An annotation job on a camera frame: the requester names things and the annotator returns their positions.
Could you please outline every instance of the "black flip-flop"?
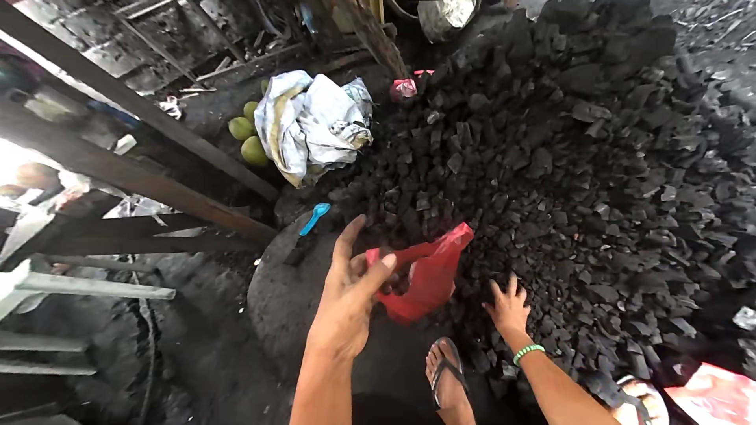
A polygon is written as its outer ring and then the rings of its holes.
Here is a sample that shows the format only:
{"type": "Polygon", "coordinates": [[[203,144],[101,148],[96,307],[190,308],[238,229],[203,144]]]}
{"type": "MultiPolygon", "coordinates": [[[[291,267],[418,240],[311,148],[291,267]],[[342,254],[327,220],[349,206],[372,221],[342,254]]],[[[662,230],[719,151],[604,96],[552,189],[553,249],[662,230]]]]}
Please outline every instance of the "black flip-flop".
{"type": "Polygon", "coordinates": [[[433,400],[433,405],[435,406],[436,410],[441,410],[441,406],[438,404],[438,395],[436,394],[438,392],[438,382],[441,380],[441,374],[443,373],[444,369],[448,369],[454,377],[460,381],[462,384],[462,388],[465,390],[465,394],[467,394],[467,382],[465,381],[465,375],[462,370],[462,359],[460,358],[460,352],[457,351],[457,346],[454,345],[454,342],[450,340],[448,337],[441,337],[438,338],[433,345],[430,346],[430,350],[428,350],[428,353],[433,350],[433,347],[435,346],[441,346],[441,341],[446,340],[446,343],[449,344],[451,347],[451,351],[454,354],[454,360],[457,361],[457,364],[459,367],[454,366],[451,361],[449,361],[448,358],[444,355],[443,352],[441,354],[444,356],[441,359],[441,362],[438,364],[438,367],[435,369],[435,373],[433,374],[433,381],[430,383],[430,389],[431,389],[431,396],[433,400]]]}

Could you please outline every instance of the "fingernail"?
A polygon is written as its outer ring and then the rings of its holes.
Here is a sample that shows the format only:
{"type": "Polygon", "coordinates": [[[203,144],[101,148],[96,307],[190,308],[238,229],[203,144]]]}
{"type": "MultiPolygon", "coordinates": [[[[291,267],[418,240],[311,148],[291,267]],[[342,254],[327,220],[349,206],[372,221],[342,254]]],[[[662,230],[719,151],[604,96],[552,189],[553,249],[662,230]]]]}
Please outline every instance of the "fingernail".
{"type": "Polygon", "coordinates": [[[389,254],[380,260],[384,266],[394,268],[396,265],[396,254],[389,254]]]}

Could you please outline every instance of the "green bead bracelet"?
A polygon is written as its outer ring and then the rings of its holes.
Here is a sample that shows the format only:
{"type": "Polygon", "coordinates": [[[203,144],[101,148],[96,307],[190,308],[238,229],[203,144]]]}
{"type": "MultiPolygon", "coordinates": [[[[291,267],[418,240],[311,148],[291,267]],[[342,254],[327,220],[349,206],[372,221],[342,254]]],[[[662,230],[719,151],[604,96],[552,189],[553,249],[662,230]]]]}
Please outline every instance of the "green bead bracelet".
{"type": "Polygon", "coordinates": [[[539,346],[538,344],[532,344],[530,346],[526,346],[524,349],[521,349],[515,354],[514,359],[512,360],[512,363],[515,364],[519,368],[519,360],[526,354],[528,354],[531,351],[542,351],[546,352],[546,349],[542,346],[539,346]]]}

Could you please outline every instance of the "foot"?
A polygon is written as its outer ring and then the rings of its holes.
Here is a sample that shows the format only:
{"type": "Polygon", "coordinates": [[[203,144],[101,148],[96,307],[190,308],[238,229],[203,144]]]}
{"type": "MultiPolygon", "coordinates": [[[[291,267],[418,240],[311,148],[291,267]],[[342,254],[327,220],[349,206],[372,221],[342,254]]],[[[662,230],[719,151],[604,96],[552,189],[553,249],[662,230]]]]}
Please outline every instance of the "foot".
{"type": "MultiPolygon", "coordinates": [[[[622,389],[629,395],[637,397],[649,411],[652,425],[669,425],[669,413],[664,399],[659,392],[647,383],[632,380],[622,385],[622,389]]],[[[638,418],[638,411],[633,405],[624,404],[612,411],[612,416],[621,425],[643,425],[638,418]]]]}
{"type": "MultiPolygon", "coordinates": [[[[434,345],[426,357],[426,376],[431,385],[433,385],[435,371],[438,369],[443,358],[447,358],[456,368],[459,367],[457,360],[454,358],[454,350],[446,340],[442,340],[439,344],[434,345]]],[[[438,414],[446,425],[475,424],[475,417],[472,413],[473,408],[467,399],[465,389],[462,387],[462,383],[448,369],[444,369],[441,372],[436,398],[438,406],[441,407],[438,414]]]]}

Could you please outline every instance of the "pink plastic bag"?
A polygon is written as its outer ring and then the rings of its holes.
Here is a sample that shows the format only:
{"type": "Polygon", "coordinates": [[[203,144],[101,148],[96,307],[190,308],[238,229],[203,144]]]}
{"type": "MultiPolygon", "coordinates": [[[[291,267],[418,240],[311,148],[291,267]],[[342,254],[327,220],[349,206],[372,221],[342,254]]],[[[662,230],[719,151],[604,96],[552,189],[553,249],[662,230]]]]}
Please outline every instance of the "pink plastic bag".
{"type": "MultiPolygon", "coordinates": [[[[421,76],[424,73],[428,73],[432,75],[433,71],[432,70],[418,70],[414,72],[416,76],[421,76]]],[[[415,80],[412,78],[395,79],[394,82],[391,84],[391,89],[389,90],[389,97],[394,102],[399,102],[400,100],[404,98],[412,98],[416,94],[417,94],[417,85],[415,84],[415,80]]]]}
{"type": "Polygon", "coordinates": [[[699,425],[756,423],[756,382],[708,363],[665,391],[699,425]]]}
{"type": "MultiPolygon", "coordinates": [[[[454,292],[460,254],[473,236],[473,230],[462,223],[432,243],[394,251],[397,269],[413,264],[409,274],[410,286],[404,295],[377,294],[378,300],[389,311],[389,317],[399,324],[410,324],[443,306],[454,292]]],[[[374,264],[380,259],[379,248],[367,251],[366,257],[368,265],[374,264]]]]}

